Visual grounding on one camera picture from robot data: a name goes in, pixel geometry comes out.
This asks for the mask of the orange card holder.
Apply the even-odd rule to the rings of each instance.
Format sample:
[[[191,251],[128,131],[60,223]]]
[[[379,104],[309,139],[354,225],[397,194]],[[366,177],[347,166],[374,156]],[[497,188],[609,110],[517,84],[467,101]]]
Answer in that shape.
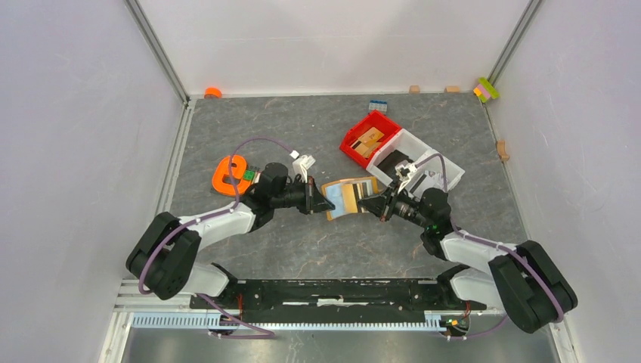
[[[355,213],[367,213],[358,202],[365,197],[379,193],[378,181],[374,176],[345,178],[327,183],[321,187],[321,193],[335,208],[327,212],[327,220]]]

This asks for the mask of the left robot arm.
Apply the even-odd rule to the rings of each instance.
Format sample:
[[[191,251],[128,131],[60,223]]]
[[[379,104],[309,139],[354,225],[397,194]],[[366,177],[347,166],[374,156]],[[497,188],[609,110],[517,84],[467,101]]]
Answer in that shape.
[[[138,278],[142,294],[152,293],[161,300],[179,293],[203,294],[219,308],[228,308],[237,300],[233,276],[214,263],[198,263],[198,254],[221,240],[260,229],[276,209],[288,208],[310,215],[335,206],[312,176],[290,178],[285,165],[269,163],[238,201],[195,216],[156,215],[125,266]]]

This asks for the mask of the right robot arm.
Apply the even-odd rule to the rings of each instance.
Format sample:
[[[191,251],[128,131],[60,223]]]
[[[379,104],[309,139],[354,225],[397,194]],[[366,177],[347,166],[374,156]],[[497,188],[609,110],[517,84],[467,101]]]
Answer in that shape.
[[[447,309],[464,301],[499,308],[532,334],[578,307],[577,294],[541,244],[503,244],[470,234],[453,222],[448,194],[439,188],[415,198],[391,184],[359,200],[358,206],[383,222],[397,216],[421,227],[428,254],[458,264],[441,276],[444,283],[436,289],[438,302]]]

